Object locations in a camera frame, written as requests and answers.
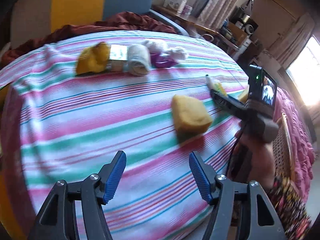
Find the yellow cloth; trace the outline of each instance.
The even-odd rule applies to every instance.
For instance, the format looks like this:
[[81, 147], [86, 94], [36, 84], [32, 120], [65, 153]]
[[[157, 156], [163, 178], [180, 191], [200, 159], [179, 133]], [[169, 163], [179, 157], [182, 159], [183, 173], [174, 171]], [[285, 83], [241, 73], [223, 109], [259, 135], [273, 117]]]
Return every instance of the yellow cloth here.
[[171, 101], [174, 127], [179, 132], [204, 133], [212, 124], [212, 118], [202, 101], [174, 95]]
[[108, 64], [109, 56], [110, 46], [105, 42], [100, 42], [95, 46], [84, 49], [78, 58], [76, 73], [79, 75], [104, 71]]

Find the floral sleeve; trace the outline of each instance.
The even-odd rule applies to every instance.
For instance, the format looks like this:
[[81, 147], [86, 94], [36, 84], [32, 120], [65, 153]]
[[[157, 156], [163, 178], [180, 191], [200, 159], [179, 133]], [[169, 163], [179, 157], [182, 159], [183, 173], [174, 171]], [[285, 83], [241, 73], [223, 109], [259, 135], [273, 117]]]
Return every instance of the floral sleeve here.
[[290, 179], [276, 176], [272, 190], [267, 194], [274, 206], [289, 240], [302, 240], [311, 220]]

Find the sunlight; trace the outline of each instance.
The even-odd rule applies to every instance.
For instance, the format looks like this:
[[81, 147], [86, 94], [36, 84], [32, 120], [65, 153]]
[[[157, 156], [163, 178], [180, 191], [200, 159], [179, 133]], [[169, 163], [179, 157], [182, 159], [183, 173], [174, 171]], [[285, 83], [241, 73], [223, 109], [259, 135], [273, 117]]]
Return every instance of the sunlight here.
[[311, 37], [297, 59], [287, 69], [304, 103], [311, 106], [320, 101], [320, 45]]

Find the metal screw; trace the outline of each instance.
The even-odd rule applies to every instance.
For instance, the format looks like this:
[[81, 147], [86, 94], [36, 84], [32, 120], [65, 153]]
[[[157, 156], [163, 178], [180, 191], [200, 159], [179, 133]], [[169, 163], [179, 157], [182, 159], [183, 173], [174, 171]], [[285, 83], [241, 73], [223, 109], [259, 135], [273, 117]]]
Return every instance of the metal screw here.
[[57, 181], [57, 186], [63, 186], [63, 185], [64, 185], [63, 179]]
[[257, 187], [257, 186], [259, 186], [259, 182], [255, 181], [255, 180], [252, 180], [252, 181], [250, 181], [249, 183], [250, 183], [250, 185], [251, 185], [252, 187]]
[[227, 177], [226, 176], [224, 176], [223, 174], [218, 174], [217, 175], [217, 179], [218, 180], [225, 180]]
[[96, 180], [96, 179], [98, 179], [99, 178], [99, 175], [98, 174], [91, 174], [90, 175], [90, 179], [92, 179], [92, 180]]

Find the yellow object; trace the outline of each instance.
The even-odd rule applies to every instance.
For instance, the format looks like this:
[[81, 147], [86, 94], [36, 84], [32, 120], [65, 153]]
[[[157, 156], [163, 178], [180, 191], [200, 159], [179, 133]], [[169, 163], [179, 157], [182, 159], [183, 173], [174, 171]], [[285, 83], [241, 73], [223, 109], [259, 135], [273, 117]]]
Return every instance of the yellow object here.
[[242, 93], [238, 96], [238, 100], [245, 104], [248, 100], [248, 94], [249, 94], [249, 85], [245, 87], [245, 89], [242, 91]]
[[13, 240], [27, 239], [13, 214], [2, 171], [0, 171], [0, 221]]
[[107, 67], [110, 56], [110, 46], [105, 42], [100, 42], [95, 46], [84, 49], [77, 62], [76, 73], [88, 72], [99, 73]]
[[209, 77], [209, 75], [206, 75], [206, 80], [207, 80], [207, 85], [210, 89], [213, 89], [223, 95], [225, 95], [226, 97], [228, 96], [227, 95], [227, 92], [225, 91], [225, 89], [223, 88], [222, 84], [220, 83], [220, 81], [216, 80], [216, 79], [213, 79], [211, 77]]
[[212, 118], [202, 101], [174, 95], [171, 101], [174, 127], [179, 132], [204, 133], [212, 124]]
[[3, 88], [0, 89], [0, 111], [3, 110], [4, 107], [4, 101], [7, 96], [8, 90], [9, 90], [10, 84], [4, 86]]
[[88, 25], [102, 21], [105, 0], [52, 0], [51, 32], [63, 25]]

